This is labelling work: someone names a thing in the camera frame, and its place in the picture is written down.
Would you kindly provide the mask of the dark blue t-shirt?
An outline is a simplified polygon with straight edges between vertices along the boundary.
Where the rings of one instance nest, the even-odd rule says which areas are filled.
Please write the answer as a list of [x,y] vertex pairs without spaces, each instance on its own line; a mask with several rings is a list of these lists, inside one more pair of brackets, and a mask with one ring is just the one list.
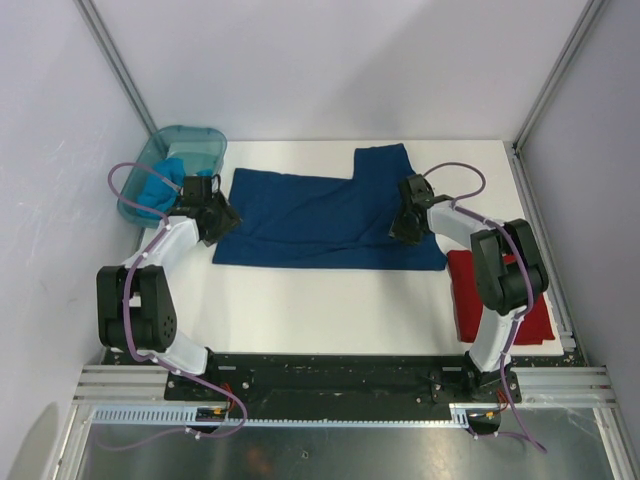
[[229,201],[241,224],[217,244],[219,265],[442,271],[434,235],[417,246],[389,234],[399,183],[414,172],[402,144],[358,148],[349,179],[238,168]]

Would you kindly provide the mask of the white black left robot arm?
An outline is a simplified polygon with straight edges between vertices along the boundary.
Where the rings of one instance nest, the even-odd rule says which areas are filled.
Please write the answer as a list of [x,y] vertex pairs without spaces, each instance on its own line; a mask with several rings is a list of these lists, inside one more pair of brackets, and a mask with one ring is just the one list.
[[208,349],[180,331],[168,274],[197,245],[210,247],[241,224],[220,184],[218,174],[187,176],[151,240],[96,277],[101,344],[188,374],[187,389],[202,400],[219,392],[221,376],[207,366]]

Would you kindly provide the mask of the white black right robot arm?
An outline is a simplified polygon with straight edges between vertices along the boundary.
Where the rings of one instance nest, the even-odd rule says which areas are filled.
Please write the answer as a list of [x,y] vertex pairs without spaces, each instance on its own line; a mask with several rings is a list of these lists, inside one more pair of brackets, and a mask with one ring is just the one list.
[[400,207],[389,235],[417,245],[430,234],[445,236],[472,254],[476,290],[483,304],[478,333],[454,384],[484,401],[506,376],[510,350],[526,315],[549,286],[549,276],[530,224],[500,223],[436,195],[424,176],[402,180]]

